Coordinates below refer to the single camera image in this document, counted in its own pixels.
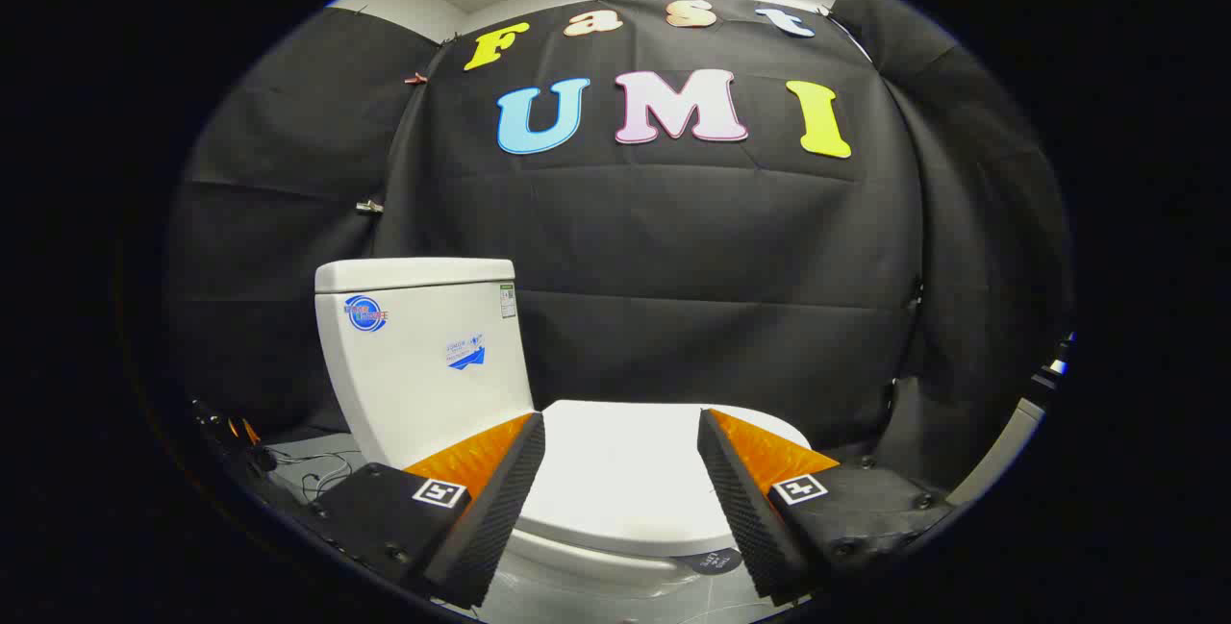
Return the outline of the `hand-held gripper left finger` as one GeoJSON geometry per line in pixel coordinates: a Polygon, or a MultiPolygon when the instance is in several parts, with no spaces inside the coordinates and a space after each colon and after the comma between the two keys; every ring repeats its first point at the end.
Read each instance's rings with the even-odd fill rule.
{"type": "Polygon", "coordinates": [[[540,412],[406,469],[371,462],[308,503],[305,528],[399,590],[483,606],[547,450],[540,412]]]}

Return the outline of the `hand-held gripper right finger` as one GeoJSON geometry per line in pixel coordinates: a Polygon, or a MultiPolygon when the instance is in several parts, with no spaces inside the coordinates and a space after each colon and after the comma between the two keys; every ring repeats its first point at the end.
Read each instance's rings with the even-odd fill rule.
{"type": "Polygon", "coordinates": [[[757,593],[783,606],[865,587],[953,514],[944,494],[874,462],[836,462],[716,409],[696,450],[757,593]]]}

